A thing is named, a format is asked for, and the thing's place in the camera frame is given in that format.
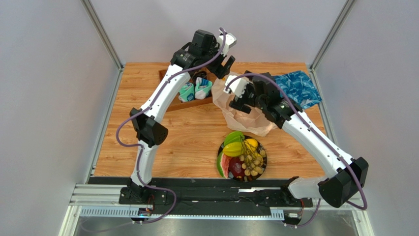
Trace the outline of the brown fake grapes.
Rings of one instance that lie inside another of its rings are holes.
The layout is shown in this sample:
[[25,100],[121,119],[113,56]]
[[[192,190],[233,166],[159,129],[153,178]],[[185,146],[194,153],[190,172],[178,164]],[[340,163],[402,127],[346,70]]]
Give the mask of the brown fake grapes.
[[245,177],[261,176],[267,164],[267,152],[265,148],[258,142],[258,147],[255,151],[248,151],[245,149],[243,155],[239,156],[240,161],[243,162]]

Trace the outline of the green fake starfruit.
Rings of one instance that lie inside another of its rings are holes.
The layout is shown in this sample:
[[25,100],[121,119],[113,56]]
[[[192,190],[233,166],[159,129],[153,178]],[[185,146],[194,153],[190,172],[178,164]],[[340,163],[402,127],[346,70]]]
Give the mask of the green fake starfruit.
[[226,136],[223,144],[224,144],[224,146],[226,146],[230,143],[241,142],[244,139],[245,139],[245,136],[242,132],[233,131]]

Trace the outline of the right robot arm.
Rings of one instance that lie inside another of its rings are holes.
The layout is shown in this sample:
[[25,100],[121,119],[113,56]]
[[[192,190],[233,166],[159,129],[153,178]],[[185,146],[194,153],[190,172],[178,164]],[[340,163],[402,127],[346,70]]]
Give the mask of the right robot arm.
[[230,107],[245,113],[252,108],[261,110],[270,122],[297,140],[321,166],[324,177],[291,179],[285,186],[289,195],[295,199],[319,198],[335,208],[348,203],[361,210],[367,209],[363,187],[368,162],[363,157],[353,158],[323,134],[273,77],[267,73],[228,76],[224,92],[235,95]]

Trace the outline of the dark red fake apple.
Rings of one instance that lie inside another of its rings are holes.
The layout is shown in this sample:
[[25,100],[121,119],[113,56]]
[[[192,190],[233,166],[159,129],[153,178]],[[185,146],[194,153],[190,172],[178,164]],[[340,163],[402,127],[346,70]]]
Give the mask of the dark red fake apple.
[[229,171],[233,177],[244,177],[244,169],[242,168],[243,162],[240,161],[239,157],[234,157],[230,160]]

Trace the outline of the yellow fake lemon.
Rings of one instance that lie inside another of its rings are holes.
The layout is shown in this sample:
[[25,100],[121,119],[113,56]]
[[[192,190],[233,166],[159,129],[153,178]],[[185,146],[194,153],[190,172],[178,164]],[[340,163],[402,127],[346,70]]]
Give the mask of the yellow fake lemon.
[[245,139],[243,143],[246,150],[248,151],[255,151],[259,145],[258,141],[253,138]]

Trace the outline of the yellow fake banana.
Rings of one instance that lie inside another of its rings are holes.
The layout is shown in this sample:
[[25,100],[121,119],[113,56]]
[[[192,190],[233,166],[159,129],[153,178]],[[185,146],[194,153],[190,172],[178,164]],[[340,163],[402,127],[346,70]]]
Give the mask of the yellow fake banana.
[[227,144],[222,152],[229,157],[238,157],[243,155],[245,147],[244,142],[233,142]]

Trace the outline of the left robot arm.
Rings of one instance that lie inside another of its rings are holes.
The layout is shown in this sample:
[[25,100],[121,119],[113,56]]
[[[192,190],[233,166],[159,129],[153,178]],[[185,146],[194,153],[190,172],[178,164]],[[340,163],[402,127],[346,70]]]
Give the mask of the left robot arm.
[[152,179],[157,149],[168,136],[168,129],[161,122],[180,89],[201,68],[206,68],[219,79],[230,72],[235,58],[230,56],[226,63],[223,61],[237,39],[224,29],[220,29],[220,32],[219,36],[215,36],[205,30],[195,31],[192,41],[173,54],[165,76],[151,97],[139,109],[130,111],[139,146],[126,198],[141,204],[150,199],[151,189],[145,184]]

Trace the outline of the fake watermelon slice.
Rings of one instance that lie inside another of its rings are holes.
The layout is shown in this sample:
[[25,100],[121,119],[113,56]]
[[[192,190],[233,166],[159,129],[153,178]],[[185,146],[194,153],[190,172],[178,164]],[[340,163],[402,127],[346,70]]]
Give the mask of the fake watermelon slice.
[[217,169],[219,174],[223,177],[223,178],[230,178],[229,177],[229,165],[230,165],[230,161],[233,158],[230,156],[225,155],[223,152],[220,152],[218,154],[217,157],[217,161],[216,161],[216,165],[217,165]]

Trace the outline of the translucent white plastic bag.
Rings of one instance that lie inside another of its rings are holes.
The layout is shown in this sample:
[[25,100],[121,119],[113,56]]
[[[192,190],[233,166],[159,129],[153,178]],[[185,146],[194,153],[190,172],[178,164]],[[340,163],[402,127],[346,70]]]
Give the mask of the translucent white plastic bag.
[[234,131],[250,132],[261,137],[277,129],[277,126],[268,121],[262,111],[257,108],[252,108],[249,114],[231,108],[229,103],[235,95],[223,91],[226,79],[227,77],[216,79],[212,85],[211,93],[213,104],[221,109],[228,128]]

